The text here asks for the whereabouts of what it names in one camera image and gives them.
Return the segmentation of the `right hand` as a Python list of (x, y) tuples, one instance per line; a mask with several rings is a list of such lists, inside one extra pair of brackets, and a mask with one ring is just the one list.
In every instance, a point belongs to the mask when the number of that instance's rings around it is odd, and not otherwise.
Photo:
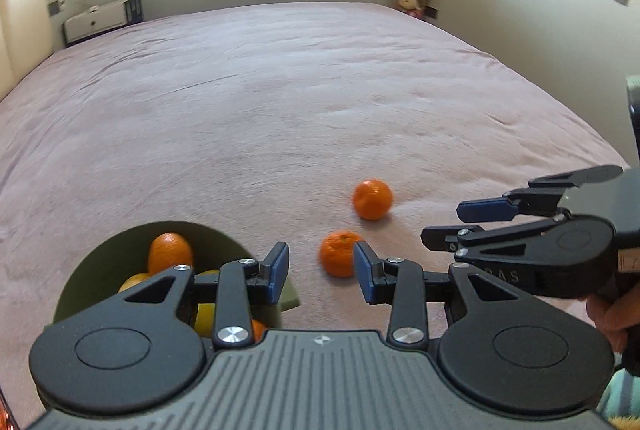
[(639, 285), (634, 285), (634, 288), (613, 303), (608, 303), (597, 295), (590, 295), (586, 300), (588, 317), (608, 338), (613, 350), (620, 353), (626, 349), (628, 329), (640, 322), (639, 305)]

